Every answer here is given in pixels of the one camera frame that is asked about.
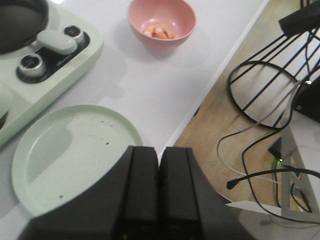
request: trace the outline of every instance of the wooden floor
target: wooden floor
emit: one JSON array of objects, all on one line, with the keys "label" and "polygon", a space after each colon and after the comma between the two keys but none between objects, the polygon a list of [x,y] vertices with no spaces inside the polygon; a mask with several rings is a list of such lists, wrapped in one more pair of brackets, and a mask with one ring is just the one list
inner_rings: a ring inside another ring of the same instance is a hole
[{"label": "wooden floor", "polygon": [[[216,153],[217,142],[225,135],[249,127],[252,122],[241,115],[232,104],[227,91],[228,75],[242,61],[280,36],[282,31],[278,20],[299,8],[299,0],[269,1],[260,18],[207,95],[199,112],[193,117],[175,144],[177,147],[192,148],[198,163],[215,190],[233,202],[253,201],[253,197],[246,181],[239,183],[232,190],[226,188],[228,180],[241,175],[220,162]],[[220,145],[222,159],[232,168],[243,172],[242,151],[246,146],[268,133],[271,131],[266,128],[255,127],[227,138]],[[278,137],[279,135],[276,135],[267,139],[248,151],[246,162],[250,173],[271,169],[274,157],[268,152],[268,148]],[[263,204],[275,206],[273,184],[270,181],[255,179],[253,186]]]}]

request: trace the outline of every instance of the black wire stand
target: black wire stand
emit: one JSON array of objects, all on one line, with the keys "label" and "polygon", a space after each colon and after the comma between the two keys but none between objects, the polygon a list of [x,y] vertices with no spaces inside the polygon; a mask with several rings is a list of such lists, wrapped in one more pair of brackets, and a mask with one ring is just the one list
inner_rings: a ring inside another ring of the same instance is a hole
[{"label": "black wire stand", "polygon": [[[292,37],[283,34],[231,71],[227,80],[231,99],[250,121],[260,122],[297,81],[319,66],[317,32],[318,28]],[[289,97],[259,125],[281,128],[288,101]]]}]

